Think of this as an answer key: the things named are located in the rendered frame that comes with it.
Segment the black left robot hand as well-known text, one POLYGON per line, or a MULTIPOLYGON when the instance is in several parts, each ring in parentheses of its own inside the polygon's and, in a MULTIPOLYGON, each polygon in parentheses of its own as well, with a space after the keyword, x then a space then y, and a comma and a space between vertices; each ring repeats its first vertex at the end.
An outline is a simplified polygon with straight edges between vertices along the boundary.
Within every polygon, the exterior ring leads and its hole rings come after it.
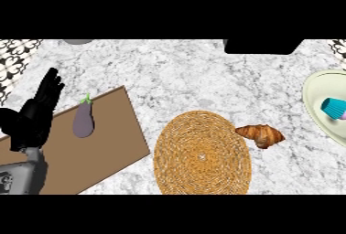
POLYGON ((53 120, 53 111, 64 84, 57 76, 57 69, 50 68, 32 99, 16 112, 0 108, 0 130, 10 137, 11 152, 22 152, 27 147, 44 145, 53 120))

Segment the woven wicker placemat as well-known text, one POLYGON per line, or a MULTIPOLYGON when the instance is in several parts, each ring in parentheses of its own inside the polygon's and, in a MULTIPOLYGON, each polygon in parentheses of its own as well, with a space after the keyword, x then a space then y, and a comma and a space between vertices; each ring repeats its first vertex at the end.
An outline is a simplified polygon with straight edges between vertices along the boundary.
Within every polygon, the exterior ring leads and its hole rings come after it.
POLYGON ((153 175, 165 195, 246 193, 248 147, 218 114, 190 111, 168 122, 153 147, 153 175))

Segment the pale green bowl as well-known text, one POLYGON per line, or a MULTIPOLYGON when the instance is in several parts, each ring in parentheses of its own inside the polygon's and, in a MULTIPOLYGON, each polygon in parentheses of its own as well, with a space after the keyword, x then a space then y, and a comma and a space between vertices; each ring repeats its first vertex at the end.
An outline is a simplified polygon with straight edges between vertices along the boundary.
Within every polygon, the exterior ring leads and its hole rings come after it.
POLYGON ((346 100, 346 71, 314 72, 302 85, 302 102, 308 116, 329 138, 346 147, 346 120, 332 120, 322 111, 326 98, 346 100))

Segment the cupcake with teal wrapper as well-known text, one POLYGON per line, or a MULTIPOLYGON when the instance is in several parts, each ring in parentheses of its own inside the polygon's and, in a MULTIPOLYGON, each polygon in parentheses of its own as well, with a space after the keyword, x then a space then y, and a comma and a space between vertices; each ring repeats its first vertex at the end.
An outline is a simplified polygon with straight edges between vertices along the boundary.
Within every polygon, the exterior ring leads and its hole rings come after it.
POLYGON ((331 119, 336 120, 346 112, 346 101, 334 98, 326 98, 322 101, 320 110, 331 119))

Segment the purple eggplant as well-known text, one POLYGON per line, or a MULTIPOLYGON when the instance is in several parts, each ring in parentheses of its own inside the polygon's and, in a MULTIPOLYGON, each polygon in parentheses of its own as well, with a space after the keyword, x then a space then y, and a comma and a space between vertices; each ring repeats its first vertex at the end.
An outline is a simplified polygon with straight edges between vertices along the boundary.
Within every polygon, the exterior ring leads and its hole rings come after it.
POLYGON ((72 121, 72 133, 78 138, 88 137, 94 130, 94 122, 91 116, 91 100, 84 97, 79 101, 76 108, 73 121, 72 121))

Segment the brown cutting board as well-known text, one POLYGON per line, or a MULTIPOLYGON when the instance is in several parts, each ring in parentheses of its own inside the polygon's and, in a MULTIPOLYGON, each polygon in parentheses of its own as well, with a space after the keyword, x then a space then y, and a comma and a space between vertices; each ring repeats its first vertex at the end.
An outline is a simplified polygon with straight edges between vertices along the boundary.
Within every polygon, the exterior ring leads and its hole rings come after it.
MULTIPOLYGON (((149 154, 149 147, 122 87, 91 99, 94 130, 88 137, 72 133, 76 109, 54 115, 42 146, 47 175, 39 193, 76 194, 149 154)), ((0 165, 26 161, 11 152, 10 138, 0 138, 0 165)))

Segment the grey round object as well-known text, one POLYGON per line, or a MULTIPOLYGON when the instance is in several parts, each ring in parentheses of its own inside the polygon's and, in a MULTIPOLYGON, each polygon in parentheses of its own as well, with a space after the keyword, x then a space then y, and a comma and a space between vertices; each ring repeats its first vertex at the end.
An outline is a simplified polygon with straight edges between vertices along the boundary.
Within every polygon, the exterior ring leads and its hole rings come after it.
POLYGON ((63 41, 70 45, 84 45, 91 42, 92 39, 63 39, 63 41))

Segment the brown croissant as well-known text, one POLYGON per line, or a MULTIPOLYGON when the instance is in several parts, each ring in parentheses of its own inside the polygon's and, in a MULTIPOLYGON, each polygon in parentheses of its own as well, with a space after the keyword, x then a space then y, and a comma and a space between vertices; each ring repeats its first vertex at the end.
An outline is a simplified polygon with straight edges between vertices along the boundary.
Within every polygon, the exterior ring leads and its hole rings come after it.
POLYGON ((277 129, 267 124, 246 125, 234 129, 234 133, 254 141, 257 148, 267 149, 282 142, 285 137, 277 129))

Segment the black appliance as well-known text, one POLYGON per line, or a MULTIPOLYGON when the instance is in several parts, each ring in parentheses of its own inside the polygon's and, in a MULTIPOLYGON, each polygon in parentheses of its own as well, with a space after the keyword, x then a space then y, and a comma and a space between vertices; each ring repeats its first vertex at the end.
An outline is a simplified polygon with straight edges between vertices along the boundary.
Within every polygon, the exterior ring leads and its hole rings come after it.
POLYGON ((273 54, 289 55, 301 44, 301 39, 224 39, 224 52, 227 54, 273 54))

